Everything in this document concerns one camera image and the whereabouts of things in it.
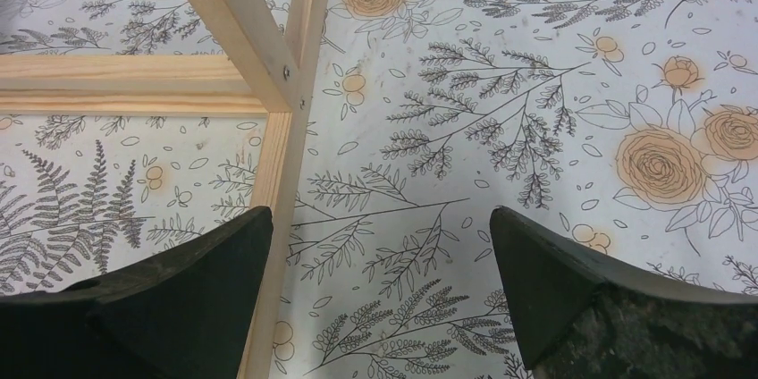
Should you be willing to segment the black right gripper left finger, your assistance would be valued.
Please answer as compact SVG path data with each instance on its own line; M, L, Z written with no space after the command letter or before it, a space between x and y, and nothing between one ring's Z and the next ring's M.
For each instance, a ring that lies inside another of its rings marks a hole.
M273 232L257 206L62 291L2 298L2 377L233 378Z

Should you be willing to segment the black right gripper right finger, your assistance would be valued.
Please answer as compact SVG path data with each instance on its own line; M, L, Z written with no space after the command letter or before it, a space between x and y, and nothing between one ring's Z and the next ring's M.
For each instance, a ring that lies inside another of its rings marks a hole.
M535 377L756 377L756 297L647 272L505 206L490 232Z

